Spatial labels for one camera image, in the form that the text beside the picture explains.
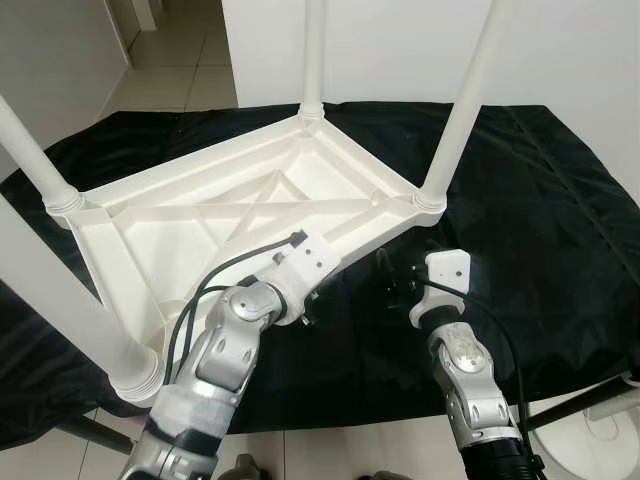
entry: white floor tile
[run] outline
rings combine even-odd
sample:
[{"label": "white floor tile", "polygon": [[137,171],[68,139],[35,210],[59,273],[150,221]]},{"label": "white floor tile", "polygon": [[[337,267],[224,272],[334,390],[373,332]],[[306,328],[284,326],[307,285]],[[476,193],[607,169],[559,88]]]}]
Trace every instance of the white floor tile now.
[{"label": "white floor tile", "polygon": [[353,479],[388,470],[416,480],[466,479],[446,417],[285,432],[290,479]]},{"label": "white floor tile", "polygon": [[218,450],[220,460],[212,478],[233,468],[240,453],[253,455],[258,467],[268,470],[273,480],[284,479],[284,442],[281,431],[227,435]]},{"label": "white floor tile", "polygon": [[127,72],[114,93],[114,110],[184,108],[195,67],[148,67]]},{"label": "white floor tile", "polygon": [[78,480],[115,480],[129,457],[89,442]]},{"label": "white floor tile", "polygon": [[[142,433],[145,420],[145,417],[115,417],[102,409],[96,414],[97,422],[136,440]],[[79,480],[114,480],[122,472],[127,458],[122,453],[89,442]]]},{"label": "white floor tile", "polygon": [[53,429],[35,442],[0,451],[0,478],[75,480],[86,448],[86,440]]},{"label": "white floor tile", "polygon": [[231,67],[198,67],[187,111],[238,106]]},{"label": "white floor tile", "polygon": [[231,65],[225,30],[207,32],[198,65]]},{"label": "white floor tile", "polygon": [[198,63],[205,31],[160,29],[141,32],[131,47],[134,68],[192,66]]},{"label": "white floor tile", "polygon": [[108,412],[105,412],[101,408],[98,409],[98,413],[96,415],[96,422],[102,423],[109,428],[112,428],[123,435],[127,435],[134,440],[137,440],[142,433],[144,428],[144,424],[147,421],[146,415],[142,415],[139,417],[129,417],[129,418],[120,418],[115,415],[111,415]]},{"label": "white floor tile", "polygon": [[219,0],[186,0],[165,3],[166,18],[161,29],[192,31],[224,28],[224,16]]}]

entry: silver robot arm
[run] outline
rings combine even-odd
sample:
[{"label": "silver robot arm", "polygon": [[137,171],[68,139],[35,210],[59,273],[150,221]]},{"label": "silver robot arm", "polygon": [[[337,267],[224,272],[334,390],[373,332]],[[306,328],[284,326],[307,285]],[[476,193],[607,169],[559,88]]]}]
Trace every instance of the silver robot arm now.
[{"label": "silver robot arm", "polygon": [[260,334],[304,313],[304,300],[340,263],[310,236],[217,300],[175,383],[160,389],[122,480],[206,480],[256,365]]},{"label": "silver robot arm", "polygon": [[[463,250],[427,255],[428,279],[466,294],[471,260]],[[426,285],[409,317],[427,335],[433,374],[445,397],[447,416],[467,476],[478,479],[536,479],[538,457],[524,447],[522,436],[493,376],[489,351],[463,320],[464,301]]]}]

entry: white plastic part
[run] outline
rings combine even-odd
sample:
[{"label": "white plastic part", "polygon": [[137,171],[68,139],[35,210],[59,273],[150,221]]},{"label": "white plastic part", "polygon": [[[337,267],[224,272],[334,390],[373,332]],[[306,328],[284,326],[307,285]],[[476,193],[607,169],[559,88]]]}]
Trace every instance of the white plastic part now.
[{"label": "white plastic part", "polygon": [[84,199],[78,190],[62,178],[1,95],[0,144],[38,189],[47,212],[66,227],[63,216],[81,208]]},{"label": "white plastic part", "polygon": [[[469,278],[471,276],[471,256],[464,250],[446,250],[427,255],[424,260],[427,266],[429,280],[445,287],[453,288],[461,293],[469,291]],[[453,305],[462,314],[464,301],[451,293],[445,292],[429,285],[424,286],[424,295],[419,303],[409,312],[411,324],[420,328],[420,317],[429,310],[444,305]]]},{"label": "white plastic part", "polygon": [[300,113],[306,119],[322,118],[325,0],[307,0],[305,7],[304,91]]},{"label": "white plastic part", "polygon": [[598,405],[594,405],[593,407],[586,409],[584,414],[589,420],[597,421],[638,406],[640,406],[640,388],[636,388],[635,390],[623,393],[617,397],[605,400]]},{"label": "white plastic part", "polygon": [[[136,340],[166,351],[215,266],[304,230],[324,237],[344,268],[438,221],[413,204],[416,190],[326,119],[308,128],[296,115],[86,192],[87,207],[67,219],[103,303]],[[255,274],[274,253],[212,284]],[[215,298],[201,302],[194,337]]]},{"label": "white plastic part", "polygon": [[[149,369],[155,368],[153,378],[160,369],[157,357],[148,352],[144,357],[135,342],[164,358],[167,333],[197,283],[230,257],[304,229],[327,239],[342,258],[340,269],[413,226],[435,225],[446,207],[446,190],[482,103],[489,60],[514,1],[494,0],[422,190],[324,119],[324,0],[307,0],[299,115],[84,195],[64,181],[0,99],[0,141],[41,192],[49,214],[61,224],[68,222],[105,307],[118,321],[109,336],[106,322],[98,320],[107,340],[94,332],[93,339],[100,338],[95,341],[76,317],[58,318],[53,312],[58,306],[71,313],[69,305],[89,302],[83,299],[86,291],[71,286],[59,295],[68,303],[66,310],[51,304],[46,316],[103,368],[115,368],[104,345],[123,355],[123,362],[132,364],[130,377],[123,378],[135,377],[135,390]],[[242,262],[215,282],[233,284],[263,269],[270,256]],[[37,258],[29,262],[40,270]],[[51,285],[60,283],[57,276],[47,276]],[[35,288],[21,288],[27,301],[37,299]],[[214,300],[211,295],[199,305],[194,338]],[[137,360],[128,359],[129,350],[138,352]],[[121,373],[110,373],[116,387]],[[118,388],[122,392],[128,387]]]},{"label": "white plastic part", "polygon": [[447,189],[480,112],[485,82],[491,75],[492,60],[500,42],[505,41],[502,34],[509,24],[517,1],[492,0],[491,2],[478,44],[438,143],[429,172],[415,198],[416,204],[428,212],[442,214],[447,208]]},{"label": "white plastic part", "polygon": [[[553,399],[535,402],[532,413],[549,408]],[[638,430],[629,412],[591,421],[582,412],[538,428],[537,441],[549,478],[631,479],[640,459]]]},{"label": "white plastic part", "polygon": [[278,265],[259,272],[258,280],[276,287],[287,302],[286,314],[277,325],[288,325],[304,313],[304,301],[340,265],[331,244],[311,235],[286,255]]},{"label": "white plastic part", "polygon": [[103,369],[125,400],[148,406],[163,362],[140,345],[0,196],[2,280]]}]

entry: black cloth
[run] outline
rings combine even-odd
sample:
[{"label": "black cloth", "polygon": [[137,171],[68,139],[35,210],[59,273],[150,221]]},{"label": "black cloth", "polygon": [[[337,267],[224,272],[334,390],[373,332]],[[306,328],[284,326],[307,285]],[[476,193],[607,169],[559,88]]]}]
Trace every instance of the black cloth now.
[{"label": "black cloth", "polygon": [[[296,106],[185,114],[116,113],[47,154],[87,190],[295,114]],[[326,117],[419,185],[449,104],[326,105]],[[72,235],[45,214],[18,172],[0,191],[93,291]],[[320,290],[317,323],[263,335],[233,432],[344,426],[434,415],[442,394],[425,341],[408,321],[409,267],[428,250],[472,254],[471,294],[495,311],[523,362],[528,400],[603,380],[638,362],[640,211],[567,127],[541,106],[486,107],[433,228],[385,248],[401,295],[369,255]],[[60,419],[101,406],[136,413],[104,376],[6,287],[0,289],[0,445],[32,439]],[[474,308],[468,318],[515,401],[506,343]]]}]

